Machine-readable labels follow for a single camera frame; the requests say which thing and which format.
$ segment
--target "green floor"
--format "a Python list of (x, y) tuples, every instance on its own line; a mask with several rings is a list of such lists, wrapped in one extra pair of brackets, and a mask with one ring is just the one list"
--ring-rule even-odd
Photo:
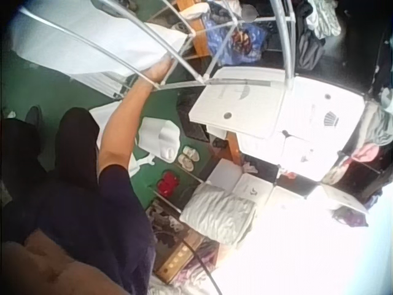
[[(142, 116), (156, 117), (172, 120), (181, 126), (176, 112), (178, 90), (164, 90), (155, 92), (149, 98)], [(70, 81), (64, 74), (41, 66), (34, 66), (22, 60), (13, 52), (2, 52), (1, 63), (1, 106), (4, 114), (15, 111), (17, 118), (23, 119), (28, 109), (38, 104), (44, 117), (42, 136), (44, 149), (39, 160), (43, 166), (50, 170), (54, 160), (54, 138), (59, 121), (63, 114), (71, 107), (91, 109), (96, 106), (110, 103), (112, 100), (79, 82)], [(206, 144), (186, 138), (181, 134), (182, 146), (195, 147), (201, 154), (201, 160), (195, 165), (194, 174), (199, 174), (210, 159)], [(146, 155), (146, 152), (136, 148), (137, 159)], [(132, 179), (134, 190), (140, 201), (146, 207), (154, 198), (149, 186), (154, 187), (165, 170), (175, 171), (181, 180), (176, 189), (173, 201), (182, 196), (185, 188), (194, 186), (195, 181), (173, 164), (155, 160), (155, 165), (144, 165)]]

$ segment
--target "wooden furniture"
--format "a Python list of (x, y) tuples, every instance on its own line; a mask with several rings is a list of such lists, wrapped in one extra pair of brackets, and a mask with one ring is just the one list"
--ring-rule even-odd
[[(200, 0), (177, 0), (177, 6), (180, 11), (193, 6), (196, 3), (201, 2)], [(204, 30), (204, 25), (201, 20), (193, 20), (190, 22), (191, 27), (197, 32)], [(197, 34), (193, 40), (196, 55), (198, 57), (208, 57), (210, 52), (208, 49), (208, 40), (206, 39), (206, 33)]]
[(169, 284), (193, 258), (193, 253), (182, 242), (197, 250), (204, 237), (179, 221), (179, 213), (160, 199), (155, 199), (146, 210), (156, 238), (156, 259), (153, 272)]

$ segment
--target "white sheet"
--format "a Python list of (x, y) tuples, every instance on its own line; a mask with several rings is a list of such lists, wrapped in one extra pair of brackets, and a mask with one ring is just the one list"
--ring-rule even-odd
[[(90, 0), (35, 0), (25, 4), (32, 13), (46, 18), (91, 40), (137, 69), (156, 63), (166, 50), (126, 19), (111, 17), (96, 9)], [(147, 24), (179, 50), (187, 35)], [(115, 72), (129, 76), (132, 71), (55, 28), (21, 13), (10, 25), (12, 49), (33, 63), (66, 74)]]

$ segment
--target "leg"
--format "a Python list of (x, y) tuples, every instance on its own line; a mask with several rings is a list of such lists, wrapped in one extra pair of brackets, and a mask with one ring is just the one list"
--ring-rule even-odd
[(96, 189), (96, 142), (99, 127), (82, 108), (66, 112), (56, 134), (55, 170), (63, 181), (86, 189)]
[(1, 121), (1, 179), (14, 200), (27, 201), (46, 178), (37, 160), (40, 150), (35, 126), (17, 119)]

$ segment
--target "slipper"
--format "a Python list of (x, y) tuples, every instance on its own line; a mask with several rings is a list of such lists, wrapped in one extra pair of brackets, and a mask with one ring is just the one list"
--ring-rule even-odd
[(187, 170), (188, 172), (192, 172), (194, 170), (194, 164), (192, 161), (186, 156), (181, 154), (177, 161), (182, 165), (182, 167)]
[(199, 161), (199, 153), (197, 152), (196, 149), (193, 149), (192, 147), (185, 146), (183, 148), (183, 154), (185, 154), (188, 158), (190, 158), (192, 161), (197, 162)]

